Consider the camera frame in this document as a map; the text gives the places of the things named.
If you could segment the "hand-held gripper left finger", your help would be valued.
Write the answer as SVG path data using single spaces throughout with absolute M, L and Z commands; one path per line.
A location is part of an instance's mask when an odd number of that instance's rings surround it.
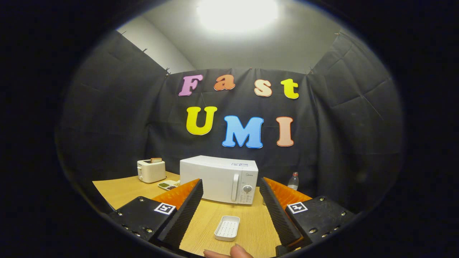
M 138 196 L 109 218 L 136 238 L 178 250 L 202 195 L 203 182 L 197 178 L 154 198 Z

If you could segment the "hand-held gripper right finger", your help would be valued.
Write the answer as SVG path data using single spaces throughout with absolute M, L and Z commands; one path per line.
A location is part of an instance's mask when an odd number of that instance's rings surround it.
M 327 196 L 311 198 L 270 178 L 261 179 L 260 193 L 280 239 L 277 256 L 323 242 L 355 218 Z

